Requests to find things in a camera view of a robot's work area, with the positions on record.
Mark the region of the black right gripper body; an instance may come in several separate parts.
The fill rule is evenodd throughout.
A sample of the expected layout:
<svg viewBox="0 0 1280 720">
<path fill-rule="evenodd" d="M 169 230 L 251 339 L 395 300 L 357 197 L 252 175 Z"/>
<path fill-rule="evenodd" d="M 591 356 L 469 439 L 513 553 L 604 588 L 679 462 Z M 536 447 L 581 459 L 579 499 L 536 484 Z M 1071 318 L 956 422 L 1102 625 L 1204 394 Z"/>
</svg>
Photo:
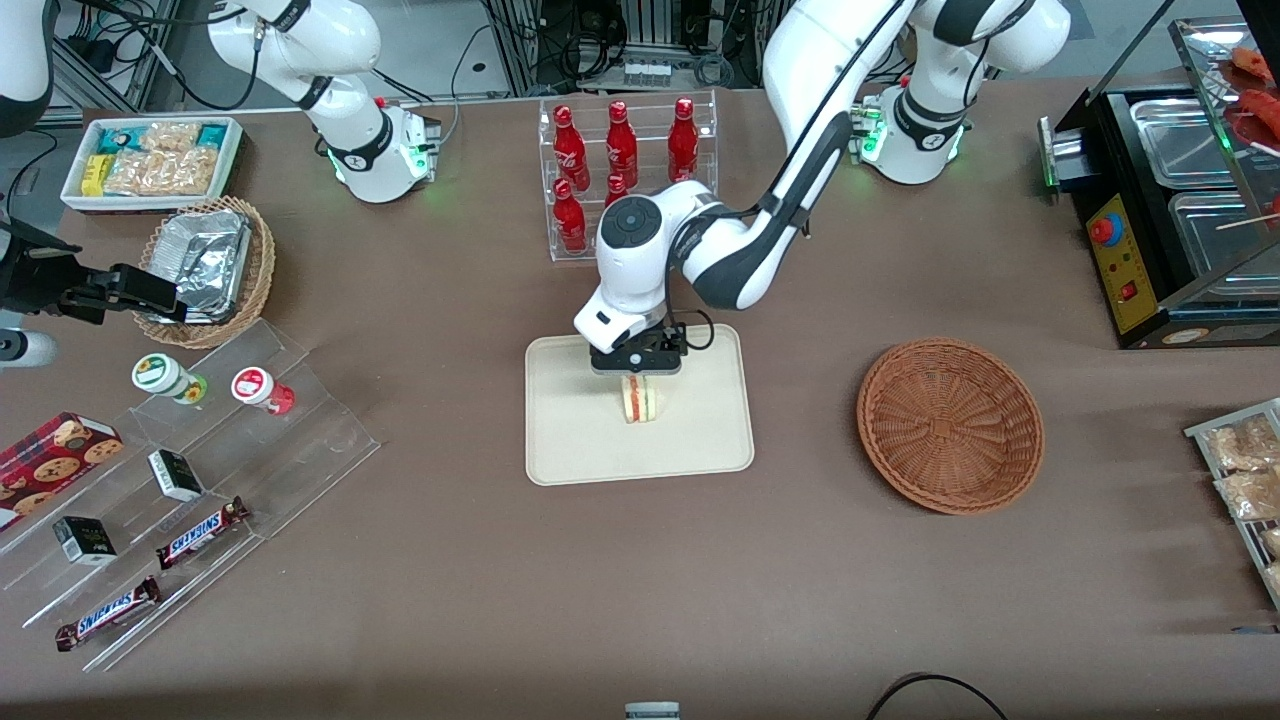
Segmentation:
<svg viewBox="0 0 1280 720">
<path fill-rule="evenodd" d="M 111 307 L 113 269 L 81 265 L 79 245 L 67 243 L 24 222 L 4 222 L 9 243 L 3 255 L 3 309 L 23 315 L 61 315 L 64 292 L 101 292 Z"/>
</svg>

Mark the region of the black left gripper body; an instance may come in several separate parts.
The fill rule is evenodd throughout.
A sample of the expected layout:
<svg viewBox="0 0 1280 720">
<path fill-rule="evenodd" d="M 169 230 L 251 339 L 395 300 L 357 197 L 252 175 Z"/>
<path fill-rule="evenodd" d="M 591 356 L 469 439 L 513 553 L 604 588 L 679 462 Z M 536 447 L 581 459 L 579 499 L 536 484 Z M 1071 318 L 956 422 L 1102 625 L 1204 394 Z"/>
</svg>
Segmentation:
<svg viewBox="0 0 1280 720">
<path fill-rule="evenodd" d="M 654 325 L 608 354 L 589 347 L 590 366 L 599 375 L 676 375 L 687 355 L 686 325 Z"/>
</svg>

